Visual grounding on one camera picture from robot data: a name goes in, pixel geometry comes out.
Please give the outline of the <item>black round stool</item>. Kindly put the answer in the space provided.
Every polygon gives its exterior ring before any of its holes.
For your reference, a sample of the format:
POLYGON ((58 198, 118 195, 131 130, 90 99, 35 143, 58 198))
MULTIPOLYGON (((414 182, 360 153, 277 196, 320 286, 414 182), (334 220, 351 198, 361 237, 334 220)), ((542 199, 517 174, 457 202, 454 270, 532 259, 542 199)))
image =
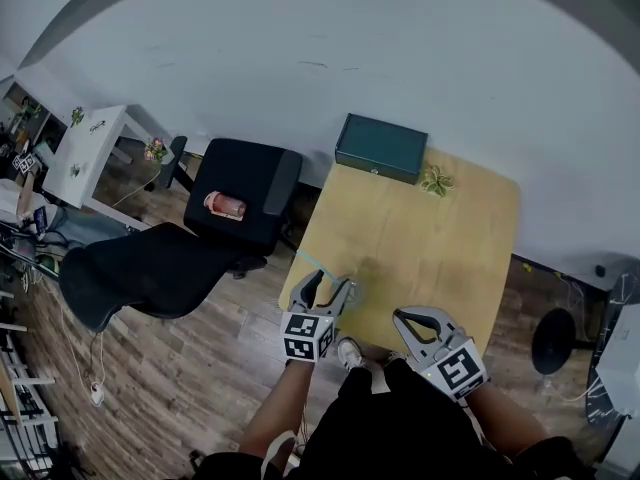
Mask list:
POLYGON ((563 308, 549 311, 537 325, 531 344, 535 370, 543 376, 552 375, 569 359, 576 338, 572 315, 563 308))

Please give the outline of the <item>pink drink bottle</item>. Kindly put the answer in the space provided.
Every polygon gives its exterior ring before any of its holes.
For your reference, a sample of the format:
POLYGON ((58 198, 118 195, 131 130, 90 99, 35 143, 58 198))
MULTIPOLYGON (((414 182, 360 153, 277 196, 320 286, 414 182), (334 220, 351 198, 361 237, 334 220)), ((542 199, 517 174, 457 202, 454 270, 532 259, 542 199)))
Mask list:
POLYGON ((214 216, 234 221, 242 221, 247 209, 245 202, 219 191, 210 192, 204 198, 203 206, 214 216))

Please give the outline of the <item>black marble-pattern panel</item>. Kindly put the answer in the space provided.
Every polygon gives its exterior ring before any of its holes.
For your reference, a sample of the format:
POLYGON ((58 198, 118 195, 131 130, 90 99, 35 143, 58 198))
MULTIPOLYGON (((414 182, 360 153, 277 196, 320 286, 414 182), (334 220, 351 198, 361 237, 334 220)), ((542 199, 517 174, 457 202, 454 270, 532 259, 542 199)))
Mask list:
POLYGON ((609 291, 600 321, 595 348, 591 357, 588 386, 592 390, 586 395, 587 421, 596 428, 615 427, 624 416, 612 405, 601 379, 596 372, 602 353, 607 345, 621 310, 626 305, 640 303, 640 263, 622 273, 609 291))

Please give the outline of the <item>white desk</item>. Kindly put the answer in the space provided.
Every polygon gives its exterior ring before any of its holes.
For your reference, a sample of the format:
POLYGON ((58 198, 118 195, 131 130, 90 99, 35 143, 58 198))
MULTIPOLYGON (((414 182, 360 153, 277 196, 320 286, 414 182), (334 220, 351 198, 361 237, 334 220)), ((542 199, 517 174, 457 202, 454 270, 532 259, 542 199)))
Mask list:
POLYGON ((44 191, 71 206, 92 209, 122 224, 145 230, 148 224, 130 217, 93 197, 100 175, 123 131, 148 142, 152 134, 133 119, 125 105, 86 110, 83 121, 65 132, 42 184, 44 191), (105 120, 93 134, 91 126, 105 120))

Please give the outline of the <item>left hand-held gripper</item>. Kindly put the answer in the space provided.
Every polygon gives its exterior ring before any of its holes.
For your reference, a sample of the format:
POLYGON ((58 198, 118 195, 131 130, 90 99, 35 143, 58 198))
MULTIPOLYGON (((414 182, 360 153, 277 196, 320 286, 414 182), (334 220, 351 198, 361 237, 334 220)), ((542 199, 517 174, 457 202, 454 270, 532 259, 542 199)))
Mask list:
POLYGON ((291 290, 289 312, 283 314, 280 327, 282 351, 287 360, 317 363, 334 341, 333 317, 343 312, 351 292, 351 280, 345 278, 328 303, 314 307, 323 277, 324 272, 316 270, 291 290), (308 313, 313 307, 316 314, 308 313))

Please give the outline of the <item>person's right forearm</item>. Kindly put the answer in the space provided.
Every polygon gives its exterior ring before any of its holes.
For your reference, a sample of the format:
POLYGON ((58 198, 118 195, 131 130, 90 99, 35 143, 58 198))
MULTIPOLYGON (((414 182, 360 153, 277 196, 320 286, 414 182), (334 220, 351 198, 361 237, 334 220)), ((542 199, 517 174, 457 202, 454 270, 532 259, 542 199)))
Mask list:
POLYGON ((475 389, 466 402, 488 442, 509 459, 549 437, 531 413, 490 382, 475 389))

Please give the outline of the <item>white cabinet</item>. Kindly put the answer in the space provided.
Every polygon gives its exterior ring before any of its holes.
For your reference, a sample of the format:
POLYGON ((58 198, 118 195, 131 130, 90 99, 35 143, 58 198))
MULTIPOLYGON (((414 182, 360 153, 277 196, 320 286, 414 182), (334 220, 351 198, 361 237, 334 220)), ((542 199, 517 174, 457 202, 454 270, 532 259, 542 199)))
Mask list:
POLYGON ((622 308, 596 372, 613 408, 640 417, 640 304, 622 308))

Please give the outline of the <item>dark green box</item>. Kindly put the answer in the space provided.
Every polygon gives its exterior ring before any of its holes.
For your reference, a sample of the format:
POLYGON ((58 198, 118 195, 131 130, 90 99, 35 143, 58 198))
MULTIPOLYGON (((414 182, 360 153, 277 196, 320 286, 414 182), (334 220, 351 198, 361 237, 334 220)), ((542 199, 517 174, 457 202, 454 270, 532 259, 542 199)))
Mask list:
POLYGON ((429 134, 349 113, 335 146, 337 164, 415 185, 429 134))

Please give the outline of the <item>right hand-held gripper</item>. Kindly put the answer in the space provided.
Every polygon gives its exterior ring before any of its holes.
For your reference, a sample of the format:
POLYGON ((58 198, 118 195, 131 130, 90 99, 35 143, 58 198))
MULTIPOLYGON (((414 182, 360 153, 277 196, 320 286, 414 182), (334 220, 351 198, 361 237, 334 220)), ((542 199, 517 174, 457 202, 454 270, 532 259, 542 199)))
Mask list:
POLYGON ((418 373, 452 401, 463 400, 488 381, 474 340, 456 328, 446 311, 403 307, 394 310, 393 323, 418 373))

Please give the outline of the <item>person's left forearm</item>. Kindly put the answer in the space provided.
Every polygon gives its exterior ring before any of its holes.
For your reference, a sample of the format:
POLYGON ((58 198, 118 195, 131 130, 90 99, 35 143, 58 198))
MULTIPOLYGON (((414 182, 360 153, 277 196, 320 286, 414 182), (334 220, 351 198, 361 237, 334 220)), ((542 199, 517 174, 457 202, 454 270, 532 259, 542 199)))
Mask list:
POLYGON ((315 364, 291 361, 263 401, 241 438, 239 451, 265 458, 269 446, 291 431, 297 435, 302 422, 315 364))

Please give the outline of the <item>black office chair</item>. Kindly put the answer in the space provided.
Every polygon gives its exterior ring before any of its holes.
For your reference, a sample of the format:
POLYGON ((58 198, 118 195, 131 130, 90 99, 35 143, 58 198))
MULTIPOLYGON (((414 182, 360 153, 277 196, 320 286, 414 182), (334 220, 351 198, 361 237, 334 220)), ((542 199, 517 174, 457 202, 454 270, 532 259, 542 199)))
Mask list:
POLYGON ((161 319, 194 311, 226 274, 241 279, 267 264, 288 220, 301 154, 231 138, 212 140, 201 159, 182 225, 161 223, 126 237, 75 248, 59 289, 74 316, 102 332, 125 306, 161 319), (219 191, 246 203, 242 221, 212 215, 219 191))
POLYGON ((193 189, 194 180, 181 167, 180 161, 187 143, 186 136, 175 137, 169 146, 167 154, 162 159, 157 182, 160 187, 169 189, 174 181, 181 185, 188 193, 193 189))

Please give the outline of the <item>person's black clothing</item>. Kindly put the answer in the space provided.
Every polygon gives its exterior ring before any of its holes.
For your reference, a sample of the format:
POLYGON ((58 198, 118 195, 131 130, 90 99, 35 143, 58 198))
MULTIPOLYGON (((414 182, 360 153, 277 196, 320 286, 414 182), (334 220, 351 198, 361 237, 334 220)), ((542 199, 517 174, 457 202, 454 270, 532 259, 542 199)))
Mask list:
POLYGON ((206 456, 193 480, 595 480, 566 437, 549 437, 517 455, 500 454, 468 405, 461 407, 395 360, 388 386, 374 393, 365 366, 348 371, 337 398, 288 468, 291 431, 265 458, 235 452, 206 456))

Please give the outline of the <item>pale green straw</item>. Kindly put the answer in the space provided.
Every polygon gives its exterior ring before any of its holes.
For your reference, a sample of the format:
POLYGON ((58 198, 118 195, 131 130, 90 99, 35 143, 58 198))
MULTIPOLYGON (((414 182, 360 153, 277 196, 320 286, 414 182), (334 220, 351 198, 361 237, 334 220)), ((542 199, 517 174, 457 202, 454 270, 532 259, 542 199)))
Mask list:
POLYGON ((313 265, 316 269, 320 270, 331 281, 331 283, 336 284, 338 282, 338 279, 335 276, 333 276, 327 268, 325 268, 319 261, 314 259, 311 255, 309 255, 305 251, 298 249, 296 251, 296 255, 305 259, 307 262, 313 265))

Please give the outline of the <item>small green plant decoration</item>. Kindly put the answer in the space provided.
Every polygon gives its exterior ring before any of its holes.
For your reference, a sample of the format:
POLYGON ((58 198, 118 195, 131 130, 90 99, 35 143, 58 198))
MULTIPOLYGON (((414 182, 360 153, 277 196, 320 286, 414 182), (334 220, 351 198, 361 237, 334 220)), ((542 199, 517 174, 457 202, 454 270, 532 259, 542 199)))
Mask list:
POLYGON ((438 166, 426 164, 419 187, 425 193, 444 198, 455 189, 455 184, 452 178, 446 175, 438 166))

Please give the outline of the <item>person's left white shoe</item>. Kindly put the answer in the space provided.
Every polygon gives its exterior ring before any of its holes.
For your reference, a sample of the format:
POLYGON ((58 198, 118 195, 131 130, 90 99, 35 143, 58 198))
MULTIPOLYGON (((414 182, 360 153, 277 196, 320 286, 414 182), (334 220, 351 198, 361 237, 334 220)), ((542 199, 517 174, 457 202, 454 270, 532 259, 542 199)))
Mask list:
POLYGON ((365 365, 361 349, 352 338, 342 338, 337 344, 337 353, 339 361, 348 371, 365 365))

